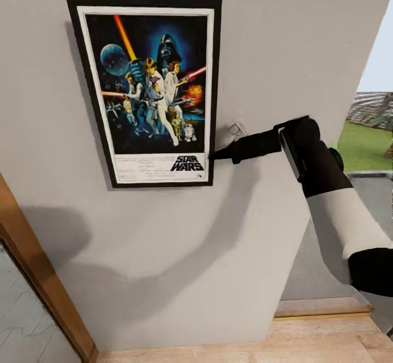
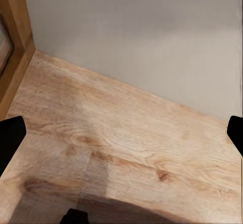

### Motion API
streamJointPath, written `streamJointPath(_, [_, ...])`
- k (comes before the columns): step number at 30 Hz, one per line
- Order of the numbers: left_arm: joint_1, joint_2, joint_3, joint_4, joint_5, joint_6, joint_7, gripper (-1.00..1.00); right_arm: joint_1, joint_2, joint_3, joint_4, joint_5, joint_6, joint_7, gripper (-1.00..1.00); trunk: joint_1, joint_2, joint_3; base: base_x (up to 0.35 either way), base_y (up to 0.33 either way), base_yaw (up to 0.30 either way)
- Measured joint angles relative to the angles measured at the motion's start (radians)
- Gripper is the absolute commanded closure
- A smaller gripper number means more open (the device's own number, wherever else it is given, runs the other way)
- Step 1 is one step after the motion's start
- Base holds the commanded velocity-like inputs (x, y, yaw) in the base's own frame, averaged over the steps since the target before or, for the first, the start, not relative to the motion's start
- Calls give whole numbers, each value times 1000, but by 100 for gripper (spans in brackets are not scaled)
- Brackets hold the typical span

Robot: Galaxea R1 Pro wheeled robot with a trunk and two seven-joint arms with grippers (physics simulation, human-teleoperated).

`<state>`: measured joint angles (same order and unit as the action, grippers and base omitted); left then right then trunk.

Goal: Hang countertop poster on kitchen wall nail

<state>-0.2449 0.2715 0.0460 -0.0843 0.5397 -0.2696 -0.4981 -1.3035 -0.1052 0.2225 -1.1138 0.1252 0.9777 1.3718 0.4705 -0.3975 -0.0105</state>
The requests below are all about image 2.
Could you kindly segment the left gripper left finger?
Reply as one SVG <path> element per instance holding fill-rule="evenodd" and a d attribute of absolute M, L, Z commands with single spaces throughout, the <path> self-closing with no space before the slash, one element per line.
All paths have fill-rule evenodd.
<path fill-rule="evenodd" d="M 0 176 L 26 136 L 22 116 L 0 121 Z"/>

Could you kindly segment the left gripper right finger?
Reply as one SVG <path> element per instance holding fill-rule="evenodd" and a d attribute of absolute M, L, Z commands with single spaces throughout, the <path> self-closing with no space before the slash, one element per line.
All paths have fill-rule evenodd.
<path fill-rule="evenodd" d="M 228 123 L 227 134 L 243 156 L 243 118 L 231 116 Z"/>

